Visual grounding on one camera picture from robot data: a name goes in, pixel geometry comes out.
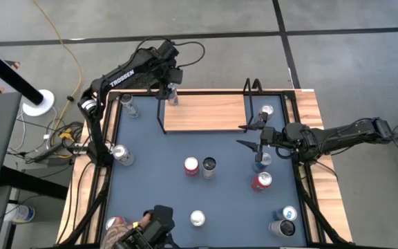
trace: white bucket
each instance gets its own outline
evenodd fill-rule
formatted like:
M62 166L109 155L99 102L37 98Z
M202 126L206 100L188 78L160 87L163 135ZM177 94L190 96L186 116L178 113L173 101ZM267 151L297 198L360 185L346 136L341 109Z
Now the white bucket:
M9 203L7 204L4 221L27 223L32 221L33 217L35 217L35 209L33 207Z

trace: tattooed arm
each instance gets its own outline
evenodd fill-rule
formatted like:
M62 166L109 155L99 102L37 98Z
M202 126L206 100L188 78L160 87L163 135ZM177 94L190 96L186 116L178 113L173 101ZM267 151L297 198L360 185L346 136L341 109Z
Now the tattooed arm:
M145 228L150 219L151 215L146 214L140 221L139 226ZM126 223L123 219L115 219L113 225L107 230L107 234L101 244L101 249L112 249L113 245L132 228L133 225L131 223Z

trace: concrete floor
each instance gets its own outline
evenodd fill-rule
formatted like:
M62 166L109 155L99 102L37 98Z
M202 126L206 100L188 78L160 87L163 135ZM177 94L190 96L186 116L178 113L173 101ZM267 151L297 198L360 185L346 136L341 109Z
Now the concrete floor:
M39 1L63 38L117 37L246 30L278 30L268 0L54 0ZM287 30L398 27L398 1L280 0ZM55 39L31 0L0 0L0 41ZM290 37L302 88L315 89L325 127L380 116L398 123L398 33ZM185 69L184 88L241 87L246 77L267 88L291 88L279 37L201 40L205 58ZM137 43L76 44L84 85L125 62ZM157 46L151 42L147 46ZM180 62L198 56L183 47ZM77 83L77 70L60 46L0 47L0 57L21 62L19 73L32 85L51 90L61 111ZM53 115L27 118L46 125ZM72 106L65 121L82 120ZM20 139L17 124L12 143ZM41 142L44 129L28 127L23 148ZM7 158L13 165L15 159ZM398 248L398 150L394 145L360 145L334 157L352 236L360 245ZM62 208L56 202L54 208ZM50 246L30 229L55 238L59 222L20 225L13 248Z

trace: yellow cable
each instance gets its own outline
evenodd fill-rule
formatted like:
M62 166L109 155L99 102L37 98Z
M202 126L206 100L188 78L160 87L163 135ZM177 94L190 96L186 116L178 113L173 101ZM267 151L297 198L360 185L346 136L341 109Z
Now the yellow cable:
M61 35L59 34L58 30L56 29L55 25L53 24L53 22L50 20L50 18L48 18L47 14L42 10L41 6L39 6L38 2L36 0L33 0L33 3L38 7L38 9L42 12L42 14L44 15L44 17L47 19L48 23L53 27L53 29L55 30L56 36L58 36L58 40L61 43L61 45L72 55L73 59L76 62L77 65L77 70L79 72L79 82L77 83L77 86L75 88L75 90L73 91L73 93L71 94L72 98L74 97L74 95L76 94L76 92L79 91L79 88L81 87L81 83L82 83L82 69L81 69L81 65L79 65L79 62L76 59L76 56L73 54L73 52L63 43L62 39L61 39ZM64 108L62 109L61 115L59 116L58 122L55 126L55 130L58 129L59 124L62 122L62 118L64 117L65 112L67 111L68 105L70 104L70 100L67 100L66 105L64 106ZM58 155L58 157L60 158L70 158L73 155L68 155L68 156L60 156Z

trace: blue table surface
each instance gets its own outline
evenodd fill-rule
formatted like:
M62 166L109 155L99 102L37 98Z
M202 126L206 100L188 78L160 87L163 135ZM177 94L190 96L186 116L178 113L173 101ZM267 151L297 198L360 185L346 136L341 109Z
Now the blue table surface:
M113 163L106 220L123 216L139 221L143 211L160 204L174 209L176 226L172 234L181 247L305 245L291 160L280 159L274 148L264 147L264 152L272 156L272 164L266 169L272 175L272 186L263 192L254 192L251 188L250 183L256 176L252 169L255 154L236 140L258 142L259 131L164 135L156 120L157 100L136 96L134 101L140 117L133 119L122 109L116 144L125 145L135 155L135 162L130 167L117 161ZM263 104L274 108L273 118L267 125L280 131L285 125L280 98L253 97L255 115ZM245 108L248 119L248 97L245 97ZM207 180L201 175L186 176L183 165L190 156L196 157L200 164L206 157L215 158L215 177ZM272 212L286 205L298 212L294 221L296 233L289 238L277 237L270 234L267 227L273 221ZM190 222L194 210L205 213L202 227L193 227Z

